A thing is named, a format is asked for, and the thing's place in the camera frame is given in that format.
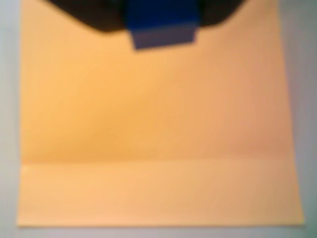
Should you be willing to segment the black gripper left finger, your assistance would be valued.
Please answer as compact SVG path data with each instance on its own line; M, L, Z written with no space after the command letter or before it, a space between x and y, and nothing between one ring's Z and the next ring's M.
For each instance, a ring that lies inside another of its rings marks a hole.
M124 0L49 0L48 3L99 32L126 29Z

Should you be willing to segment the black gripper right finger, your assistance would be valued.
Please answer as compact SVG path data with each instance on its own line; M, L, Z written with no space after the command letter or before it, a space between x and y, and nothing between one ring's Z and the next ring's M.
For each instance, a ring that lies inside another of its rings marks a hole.
M199 0L200 26L217 26L243 5L243 0Z

